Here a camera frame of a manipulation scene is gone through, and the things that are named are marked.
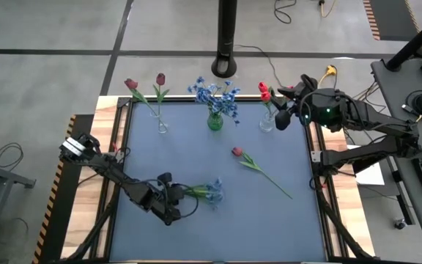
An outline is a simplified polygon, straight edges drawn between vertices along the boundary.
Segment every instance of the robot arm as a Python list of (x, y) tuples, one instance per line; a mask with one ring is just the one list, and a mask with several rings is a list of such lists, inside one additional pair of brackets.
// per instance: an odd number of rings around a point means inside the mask
[[(138, 180), (126, 175), (120, 168), (115, 156), (102, 154), (99, 141), (89, 134), (81, 134), (76, 139), (68, 138), (60, 146), (60, 158), (79, 166), (89, 166), (99, 175), (108, 178), (130, 198), (130, 201), (144, 211), (152, 211), (166, 225), (181, 218), (180, 211), (174, 206), (183, 199), (184, 192), (180, 185), (170, 184), (169, 172), (158, 176), (157, 180)], [(156, 181), (162, 189), (150, 182)]]
[(414, 121), (380, 114), (371, 105), (354, 100), (338, 89), (317, 89), (317, 80), (306, 75), (301, 78), (302, 81), (292, 89), (278, 89), (292, 102), (280, 104), (272, 99), (279, 110), (275, 117), (277, 129), (286, 129), (291, 116), (295, 114), (303, 125), (313, 121), (332, 132), (347, 128), (355, 131), (375, 130), (386, 134), (380, 142), (352, 150), (312, 152), (313, 168), (319, 175), (334, 175), (344, 164), (355, 164), (360, 171), (388, 155), (410, 158), (419, 153), (419, 135)]

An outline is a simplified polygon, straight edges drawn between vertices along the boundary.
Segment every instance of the white paper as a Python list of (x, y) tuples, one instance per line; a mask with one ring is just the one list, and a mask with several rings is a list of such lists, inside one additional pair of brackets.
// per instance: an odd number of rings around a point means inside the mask
[[(348, 149), (354, 149), (356, 145), (348, 145)], [(369, 185), (385, 185), (382, 171), (380, 170), (379, 163), (364, 169), (362, 172), (356, 174), (356, 181), (358, 184), (369, 184)]]

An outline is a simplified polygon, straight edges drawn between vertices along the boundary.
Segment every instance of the yellow cable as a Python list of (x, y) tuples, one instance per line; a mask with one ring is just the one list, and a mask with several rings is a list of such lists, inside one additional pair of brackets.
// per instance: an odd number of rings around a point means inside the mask
[(320, 11), (322, 13), (322, 17), (323, 18), (326, 18), (326, 17), (328, 17), (330, 15), (331, 11), (333, 10), (333, 7), (335, 6), (335, 3), (336, 3), (336, 0), (333, 0), (333, 3), (331, 4), (330, 10), (328, 10), (327, 15), (324, 15), (323, 4), (320, 4)]
[(324, 74), (322, 77), (321, 77), (321, 79), (320, 79), (320, 81), (319, 81), (319, 86), (320, 86), (320, 84), (322, 84), (322, 81), (325, 79), (325, 77), (327, 77), (328, 76), (328, 73), (326, 73), (326, 74)]
[(328, 66), (327, 66), (327, 70), (325, 71), (325, 74), (321, 77), (321, 79), (320, 79), (320, 81), (319, 81), (319, 87), (320, 87), (320, 85), (322, 84), (322, 81), (323, 81), (323, 80), (324, 80), (327, 76), (330, 76), (330, 75), (335, 76), (336, 74), (338, 74), (338, 73), (336, 72), (335, 67), (334, 67), (333, 65), (328, 65)]

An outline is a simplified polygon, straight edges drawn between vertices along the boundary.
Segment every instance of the green glass vase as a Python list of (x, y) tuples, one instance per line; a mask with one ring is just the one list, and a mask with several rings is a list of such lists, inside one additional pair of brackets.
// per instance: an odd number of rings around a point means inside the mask
[(221, 113), (210, 113), (208, 117), (208, 127), (212, 131), (219, 131), (223, 127), (224, 121)]

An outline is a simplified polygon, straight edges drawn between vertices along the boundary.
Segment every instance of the clear glass vase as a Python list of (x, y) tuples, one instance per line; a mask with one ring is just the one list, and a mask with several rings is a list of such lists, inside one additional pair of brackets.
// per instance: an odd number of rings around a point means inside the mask
[(212, 131), (219, 131), (223, 127), (224, 121), (221, 113), (210, 113), (208, 117), (208, 127)]
[(263, 118), (260, 120), (260, 129), (263, 132), (270, 132), (275, 127), (275, 115), (270, 114), (268, 111), (264, 113)]
[(158, 118), (158, 117), (160, 117), (160, 114), (158, 114), (158, 111), (157, 110), (151, 110), (151, 113), (149, 114), (151, 117), (154, 117), (154, 118)]
[(162, 120), (159, 120), (159, 133), (167, 133), (169, 131), (169, 125), (162, 122)]

